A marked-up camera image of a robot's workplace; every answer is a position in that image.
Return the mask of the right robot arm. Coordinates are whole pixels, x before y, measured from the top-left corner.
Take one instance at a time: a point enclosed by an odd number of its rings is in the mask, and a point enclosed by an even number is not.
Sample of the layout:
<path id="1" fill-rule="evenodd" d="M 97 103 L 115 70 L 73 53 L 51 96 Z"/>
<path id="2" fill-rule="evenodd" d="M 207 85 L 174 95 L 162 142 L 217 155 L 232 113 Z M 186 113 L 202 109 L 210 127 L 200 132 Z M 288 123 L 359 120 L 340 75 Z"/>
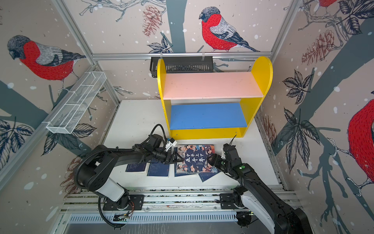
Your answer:
<path id="1" fill-rule="evenodd" d="M 255 170 L 243 163 L 234 145 L 224 145 L 225 158 L 213 154 L 208 162 L 239 182 L 233 189 L 233 204 L 248 208 L 272 234 L 312 234 L 312 227 L 305 212 L 294 209 L 280 199 Z"/>

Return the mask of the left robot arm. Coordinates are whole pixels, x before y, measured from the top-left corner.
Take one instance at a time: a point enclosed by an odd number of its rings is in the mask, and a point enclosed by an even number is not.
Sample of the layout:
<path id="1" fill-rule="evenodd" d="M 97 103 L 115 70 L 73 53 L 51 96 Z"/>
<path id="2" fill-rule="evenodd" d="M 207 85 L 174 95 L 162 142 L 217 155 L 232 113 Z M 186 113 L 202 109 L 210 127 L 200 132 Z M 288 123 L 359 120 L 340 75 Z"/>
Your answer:
<path id="1" fill-rule="evenodd" d="M 144 142 L 130 149 L 107 148 L 99 145 L 74 170 L 77 187 L 95 193 L 124 210 L 133 202 L 127 189 L 113 180 L 110 175 L 114 168 L 126 164 L 148 163 L 156 160 L 165 165 L 182 162 L 183 159 L 171 148 L 176 141 L 167 141 L 160 135 L 150 135 Z"/>

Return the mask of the large illustrated box book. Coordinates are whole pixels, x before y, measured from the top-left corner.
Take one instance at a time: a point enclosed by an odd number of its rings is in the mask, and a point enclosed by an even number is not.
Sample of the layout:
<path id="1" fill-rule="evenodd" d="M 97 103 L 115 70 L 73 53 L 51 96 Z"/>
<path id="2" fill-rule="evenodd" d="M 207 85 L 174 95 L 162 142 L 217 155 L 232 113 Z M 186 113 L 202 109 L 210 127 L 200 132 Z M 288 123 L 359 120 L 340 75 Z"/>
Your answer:
<path id="1" fill-rule="evenodd" d="M 183 153 L 184 162 L 177 164 L 179 174 L 198 174 L 204 167 L 213 167 L 208 162 L 208 157 L 215 154 L 215 146 L 203 145 L 177 145 Z"/>

